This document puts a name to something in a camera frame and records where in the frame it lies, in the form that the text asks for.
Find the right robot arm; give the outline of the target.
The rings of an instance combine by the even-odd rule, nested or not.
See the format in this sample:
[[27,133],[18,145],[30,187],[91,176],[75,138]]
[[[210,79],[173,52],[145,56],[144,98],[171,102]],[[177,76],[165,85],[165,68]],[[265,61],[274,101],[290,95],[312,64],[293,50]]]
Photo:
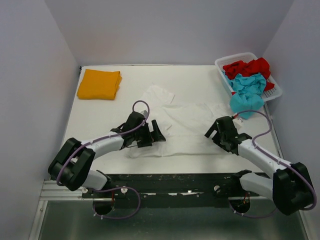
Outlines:
[[234,116],[217,118],[205,137],[224,151],[247,159],[265,174],[260,176],[250,170],[233,174],[227,190],[229,196],[241,196],[245,192],[258,194],[273,201],[287,216],[316,206],[317,195],[307,167],[300,162],[286,161],[258,145],[256,138],[238,133]]

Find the white t-shirt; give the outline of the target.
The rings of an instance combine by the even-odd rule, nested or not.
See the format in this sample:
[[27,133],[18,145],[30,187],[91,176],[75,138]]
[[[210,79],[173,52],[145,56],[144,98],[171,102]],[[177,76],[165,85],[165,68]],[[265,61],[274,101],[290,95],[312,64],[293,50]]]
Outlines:
[[153,158],[191,155],[225,155],[226,151],[205,137],[217,118],[232,111],[223,103],[173,104],[175,95],[157,85],[151,85],[141,96],[150,107],[149,120],[156,120],[165,141],[152,146],[133,147],[127,157]]

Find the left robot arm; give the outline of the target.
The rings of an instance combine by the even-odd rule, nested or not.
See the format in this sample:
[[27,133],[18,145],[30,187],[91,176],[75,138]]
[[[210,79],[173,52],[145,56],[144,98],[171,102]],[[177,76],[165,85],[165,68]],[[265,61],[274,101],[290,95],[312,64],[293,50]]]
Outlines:
[[108,153],[128,148],[136,142],[138,148],[150,147],[155,142],[165,142],[157,121],[151,121],[152,130],[146,116],[133,111],[125,123],[103,137],[79,141],[69,138],[61,147],[48,167],[48,173],[58,184],[75,191],[80,187],[93,189],[101,198],[111,191],[110,178],[99,170],[92,170],[94,160]]

